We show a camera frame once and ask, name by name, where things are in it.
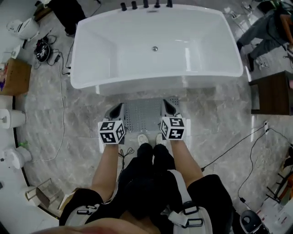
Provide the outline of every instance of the white wall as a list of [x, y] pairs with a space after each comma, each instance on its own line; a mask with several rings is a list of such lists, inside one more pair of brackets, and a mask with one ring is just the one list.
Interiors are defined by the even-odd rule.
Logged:
[[6, 25], [12, 20], [25, 21], [33, 16], [36, 0], [4, 0], [0, 4], [0, 61], [6, 48], [22, 45], [23, 40], [11, 35]]
[[[12, 97], [0, 96], [2, 108], [12, 108]], [[15, 145], [13, 129], [0, 128], [0, 153], [8, 145]], [[0, 189], [0, 222], [10, 234], [29, 234], [58, 226], [57, 219], [27, 204], [21, 192], [27, 187], [21, 170], [13, 171], [5, 162], [0, 162], [0, 182], [3, 184]]]

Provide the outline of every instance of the marble floor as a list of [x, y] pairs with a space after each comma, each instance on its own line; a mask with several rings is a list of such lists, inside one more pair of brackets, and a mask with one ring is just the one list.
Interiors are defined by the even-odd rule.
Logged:
[[[93, 0], [79, 0], [79, 2], [86, 16], [91, 15], [98, 6]], [[120, 5], [120, 1], [117, 0], [102, 2], [103, 5], [96, 14], [117, 9]], [[130, 2], [131, 0], [127, 0], [126, 4], [130, 5]], [[242, 0], [174, 0], [175, 4], [198, 5], [220, 11], [230, 7], [235, 12], [243, 14], [241, 2]], [[252, 7], [256, 6], [257, 2], [253, 2]], [[226, 18], [237, 40], [243, 31], [261, 16], [262, 13], [255, 10], [249, 17], [241, 15], [236, 21], [233, 21], [229, 15], [226, 15]], [[59, 49], [66, 60], [73, 38], [65, 35], [64, 28], [54, 13], [40, 22], [39, 38], [47, 34], [50, 29], [52, 29], [51, 34], [58, 37], [53, 48]], [[26, 49], [32, 54], [32, 64], [36, 62], [33, 57], [36, 40], [37, 38], [26, 45]], [[244, 53], [250, 50], [252, 50], [251, 46], [247, 46], [242, 51], [244, 65], [247, 63]], [[284, 59], [283, 55], [286, 55], [284, 50], [277, 48], [261, 58], [269, 68], [261, 70], [256, 68], [250, 75], [244, 69], [240, 78], [214, 88], [152, 90], [107, 97], [74, 89], [70, 78], [66, 75], [61, 76], [60, 83], [58, 64], [53, 67], [41, 65], [38, 69], [32, 69], [29, 92], [16, 99], [16, 108], [24, 110], [27, 115], [27, 123], [17, 128], [18, 141], [28, 142], [28, 149], [32, 153], [33, 160], [36, 161], [26, 163], [24, 166], [28, 180], [31, 185], [36, 185], [51, 177], [56, 187], [64, 194], [72, 192], [77, 187], [89, 186], [101, 157], [98, 146], [98, 122], [112, 105], [137, 98], [168, 96], [179, 98], [183, 115], [191, 119], [191, 136], [186, 139], [186, 143], [201, 167], [250, 134], [253, 128], [262, 126], [265, 120], [268, 120], [270, 127], [281, 132], [291, 141], [292, 117], [250, 114], [248, 76], [257, 79], [283, 70], [291, 72], [289, 60]], [[63, 134], [62, 100], [65, 108], [64, 141], [54, 160], [43, 161], [53, 158], [60, 147]], [[253, 142], [262, 133], [260, 130], [253, 135], [253, 138], [247, 138], [204, 171], [205, 175], [214, 173], [220, 176], [235, 207], [240, 212], [245, 206], [240, 202], [237, 191], [251, 170], [249, 156]], [[136, 151], [138, 148], [136, 136], [128, 135], [125, 145], [121, 147], [124, 150], [132, 147]], [[259, 208], [266, 198], [266, 186], [272, 186], [279, 179], [276, 175], [287, 149], [287, 141], [273, 131], [262, 137], [254, 147], [252, 160], [255, 167], [251, 177], [240, 190], [240, 195], [246, 199], [252, 209]], [[126, 165], [135, 155], [136, 152], [126, 157]], [[61, 197], [50, 209], [54, 210], [60, 200]]]

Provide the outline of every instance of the harness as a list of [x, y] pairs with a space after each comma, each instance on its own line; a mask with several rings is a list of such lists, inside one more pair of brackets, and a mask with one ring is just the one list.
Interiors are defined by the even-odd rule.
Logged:
[[[187, 192], [182, 175], [176, 170], [169, 170], [176, 179], [177, 187], [181, 195], [183, 210], [179, 213], [170, 210], [167, 206], [161, 215], [167, 215], [168, 219], [174, 224], [173, 234], [212, 234], [212, 223], [210, 217], [203, 207], [198, 207], [191, 200]], [[93, 215], [100, 204], [95, 206], [81, 206], [76, 208], [69, 215], [67, 226], [81, 226]]]

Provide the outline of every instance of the white bathtub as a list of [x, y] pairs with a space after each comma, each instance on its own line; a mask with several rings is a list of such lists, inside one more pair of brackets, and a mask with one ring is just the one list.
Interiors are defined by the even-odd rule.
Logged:
[[138, 6], [79, 22], [71, 84], [103, 95], [211, 87], [243, 66], [222, 12], [190, 5]]

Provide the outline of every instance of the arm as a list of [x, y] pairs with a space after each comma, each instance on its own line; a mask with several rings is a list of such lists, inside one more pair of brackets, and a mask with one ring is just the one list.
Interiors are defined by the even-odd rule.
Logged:
[[290, 27], [289, 27], [289, 25], [293, 25], [292, 20], [291, 20], [291, 16], [290, 15], [280, 15], [280, 18], [281, 18], [285, 33], [286, 33], [288, 40], [290, 42], [290, 45], [293, 45], [293, 37], [292, 37]]
[[91, 189], [96, 191], [105, 202], [114, 192], [117, 179], [118, 145], [107, 144], [101, 161], [92, 179]]
[[186, 187], [203, 177], [201, 168], [191, 156], [184, 141], [171, 141], [176, 170], [183, 176]]

